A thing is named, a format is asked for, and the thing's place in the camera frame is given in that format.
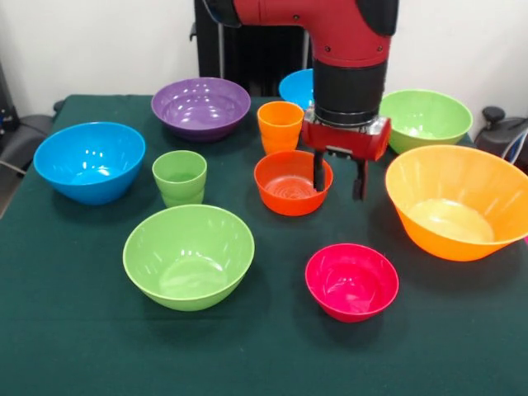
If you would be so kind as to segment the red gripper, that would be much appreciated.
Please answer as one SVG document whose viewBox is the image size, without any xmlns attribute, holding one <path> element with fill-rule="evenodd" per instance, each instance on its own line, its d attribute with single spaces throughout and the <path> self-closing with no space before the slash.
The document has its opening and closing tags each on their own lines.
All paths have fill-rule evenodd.
<svg viewBox="0 0 528 396">
<path fill-rule="evenodd" d="M 356 164 L 357 175 L 353 183 L 353 200 L 364 200 L 368 180 L 368 162 L 377 161 L 385 153 L 389 144 L 391 120 L 376 116 L 365 125 L 352 127 L 331 126 L 322 122 L 315 114 L 314 106 L 304 113 L 301 130 L 302 140 L 313 153 L 313 188 L 324 191 L 325 171 L 324 152 L 348 155 Z"/>
</svg>

